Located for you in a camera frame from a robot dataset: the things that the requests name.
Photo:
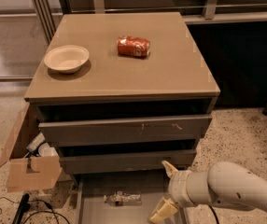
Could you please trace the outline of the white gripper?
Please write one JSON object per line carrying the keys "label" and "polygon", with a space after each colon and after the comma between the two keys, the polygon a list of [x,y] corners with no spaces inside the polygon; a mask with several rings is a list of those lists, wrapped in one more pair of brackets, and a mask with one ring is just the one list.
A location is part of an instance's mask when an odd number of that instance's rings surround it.
{"label": "white gripper", "polygon": [[199,181],[202,180],[200,173],[178,171],[169,161],[162,161],[167,176],[170,178],[168,192],[171,199],[161,198],[154,211],[148,218],[151,223],[160,223],[178,212],[178,206],[195,207],[196,191],[200,189]]}

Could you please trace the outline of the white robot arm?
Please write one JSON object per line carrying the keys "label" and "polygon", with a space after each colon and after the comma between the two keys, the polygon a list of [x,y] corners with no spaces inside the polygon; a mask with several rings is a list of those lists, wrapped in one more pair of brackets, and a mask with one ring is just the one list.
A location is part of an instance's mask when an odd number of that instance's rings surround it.
{"label": "white robot arm", "polygon": [[267,181],[228,161],[213,164],[204,172],[179,171],[164,161],[170,178],[167,198],[161,198],[148,221],[160,223],[179,210],[206,204],[232,210],[259,209],[267,213]]}

